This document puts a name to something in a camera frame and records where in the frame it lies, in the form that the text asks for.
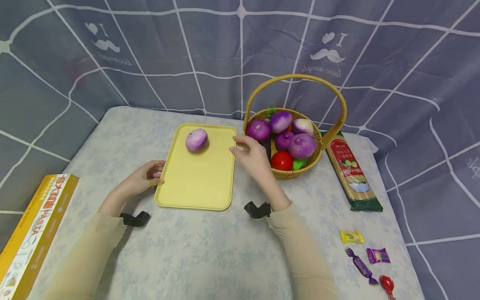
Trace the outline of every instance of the white tablecloth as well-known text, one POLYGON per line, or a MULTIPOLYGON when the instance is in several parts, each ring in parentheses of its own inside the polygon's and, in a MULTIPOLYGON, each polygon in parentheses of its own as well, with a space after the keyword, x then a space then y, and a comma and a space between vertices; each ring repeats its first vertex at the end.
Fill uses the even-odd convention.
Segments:
MULTIPOLYGON (((166 158, 176 128, 182 123, 227 125, 239 120, 120 107, 107 112, 65 172, 80 177, 78 187, 40 270, 30 299, 39 299, 55 269, 78 239, 108 192, 137 167, 166 158)), ((371 287, 345 254, 351 247, 378 279, 395 282, 398 300, 423 294, 366 137, 345 134, 382 213, 351 212, 326 153, 308 173, 281 181, 321 244, 345 299, 385 300, 381 287, 371 287), (343 244, 339 229, 359 229, 364 244, 343 244), (369 264, 366 251, 386 248, 392 263, 369 264)), ((292 299, 293 286, 277 237, 265 220, 251 219, 243 206, 265 202, 257 184, 235 166, 232 204, 223 212, 157 206, 153 192, 131 201, 127 209, 152 218, 144 228, 130 228, 107 263, 96 299, 292 299)))

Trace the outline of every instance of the tomato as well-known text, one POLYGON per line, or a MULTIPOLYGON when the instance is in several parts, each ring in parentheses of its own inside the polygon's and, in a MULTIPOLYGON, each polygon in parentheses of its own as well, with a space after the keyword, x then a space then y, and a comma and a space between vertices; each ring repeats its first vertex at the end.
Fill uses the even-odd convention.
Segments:
POLYGON ((293 158, 287 151, 279 151, 272 156, 272 168, 281 171, 292 171, 293 158))

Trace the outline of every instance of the sleeve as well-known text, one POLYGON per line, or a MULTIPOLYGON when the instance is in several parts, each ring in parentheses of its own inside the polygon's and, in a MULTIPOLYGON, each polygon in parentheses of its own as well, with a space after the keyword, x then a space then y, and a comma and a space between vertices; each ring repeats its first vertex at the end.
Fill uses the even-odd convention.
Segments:
POLYGON ((337 300, 338 291, 324 255, 294 204, 272 212, 269 227, 282 241, 299 300, 337 300))
POLYGON ((123 218, 96 213, 60 264, 42 300, 93 299, 107 259, 125 229, 123 218))

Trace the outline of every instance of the left hand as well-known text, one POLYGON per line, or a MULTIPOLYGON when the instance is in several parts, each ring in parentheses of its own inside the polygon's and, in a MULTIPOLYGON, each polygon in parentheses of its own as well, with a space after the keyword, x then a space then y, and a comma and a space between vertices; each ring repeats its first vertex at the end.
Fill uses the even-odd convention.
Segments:
POLYGON ((134 196, 148 188, 163 183, 160 172, 163 171, 165 160, 152 160, 138 168, 125 178, 116 188, 124 196, 134 196))

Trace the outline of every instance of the basket handle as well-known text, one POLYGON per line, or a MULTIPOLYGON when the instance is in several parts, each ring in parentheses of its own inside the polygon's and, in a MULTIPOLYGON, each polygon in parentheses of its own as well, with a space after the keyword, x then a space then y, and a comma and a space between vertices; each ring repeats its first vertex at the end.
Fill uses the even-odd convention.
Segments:
POLYGON ((252 94, 250 95, 250 98, 248 99, 247 102, 247 109, 245 111, 245 118, 243 119, 243 131, 247 129, 248 122, 250 121, 248 116, 250 115, 250 106, 252 106, 253 98, 264 88, 266 88, 268 85, 275 83, 277 81, 281 81, 284 79, 290 79, 290 78, 301 78, 301 79, 309 79, 312 81, 316 81, 318 83, 324 84, 328 86, 337 96, 338 100, 340 101, 340 106, 341 106, 341 112, 340 112, 340 117, 338 118, 338 121, 330 128, 327 133, 322 137, 322 144, 320 145, 321 150, 324 150, 327 148, 327 145, 330 144, 330 142, 333 140, 333 137, 336 136, 336 134, 342 129, 343 124, 345 123, 345 120, 347 119, 347 104, 345 102, 345 98, 343 98, 343 95, 340 93, 340 91, 331 83, 329 83, 327 80, 322 79, 317 76, 313 75, 307 75, 307 74, 286 74, 286 75, 281 75, 272 79, 269 79, 259 85, 252 94))

